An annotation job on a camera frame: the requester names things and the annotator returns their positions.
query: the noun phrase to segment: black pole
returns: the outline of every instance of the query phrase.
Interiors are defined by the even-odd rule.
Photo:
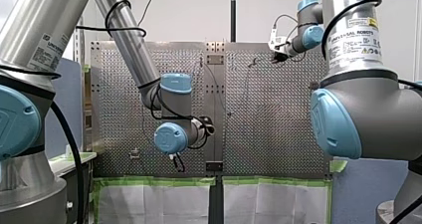
[[[232,0],[231,6],[231,39],[230,42],[236,42],[236,0]]]

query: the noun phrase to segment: blue joint cap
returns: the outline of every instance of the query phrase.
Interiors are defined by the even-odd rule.
[[[315,48],[318,46],[323,37],[323,28],[320,26],[310,26],[302,35],[302,44],[307,50]]]
[[[183,151],[188,145],[184,129],[173,122],[163,123],[154,134],[154,143],[165,154]]]
[[[302,2],[298,4],[298,12],[301,12],[305,8],[318,3],[318,0],[302,0]]]
[[[41,127],[36,106],[23,94],[0,86],[0,161],[34,145]]]
[[[183,73],[162,75],[160,86],[168,92],[177,94],[189,94],[192,92],[191,78]]]
[[[329,90],[319,89],[311,97],[311,120],[317,144],[332,156],[358,159],[362,145],[350,114]]]

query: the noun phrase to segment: sticker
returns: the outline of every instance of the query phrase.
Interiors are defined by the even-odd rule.
[[[354,18],[347,21],[348,28],[354,26],[371,26],[378,28],[378,22],[374,18]]]
[[[328,37],[329,68],[345,67],[357,60],[381,62],[378,29],[357,26]]]
[[[45,33],[27,67],[40,72],[56,71],[68,43],[66,35],[54,38]]]

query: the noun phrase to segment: white cloth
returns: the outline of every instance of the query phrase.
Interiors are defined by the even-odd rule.
[[[100,224],[208,224],[209,186],[108,186]]]
[[[329,188],[224,185],[225,224],[328,224]]]

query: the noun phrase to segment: pegboard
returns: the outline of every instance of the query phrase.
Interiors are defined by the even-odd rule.
[[[223,129],[217,133],[221,138],[211,138],[206,148],[182,153],[185,174],[177,173],[153,145],[159,121],[141,106],[114,42],[93,44],[93,147],[99,153],[95,176],[205,176],[206,161],[223,161],[223,175],[328,174],[329,158],[317,147],[309,117],[310,83],[326,73],[319,52],[308,52],[301,62],[274,65],[266,44],[220,44],[225,45],[219,51],[224,64],[208,67],[208,55],[217,51],[207,44],[147,44],[161,73],[192,75],[193,114],[211,111]],[[130,159],[136,148],[139,158]]]
[[[161,73],[192,76],[192,112],[203,114],[202,43],[148,44],[151,57]],[[168,155],[153,145],[160,121],[140,101],[140,93],[114,42],[93,45],[93,147],[99,153],[95,176],[155,175],[178,176]],[[139,150],[139,158],[129,153]],[[204,176],[203,150],[184,152],[187,172]]]
[[[311,83],[327,72],[320,51],[281,64],[266,44],[227,44],[225,175],[324,178],[329,160],[310,117]]]

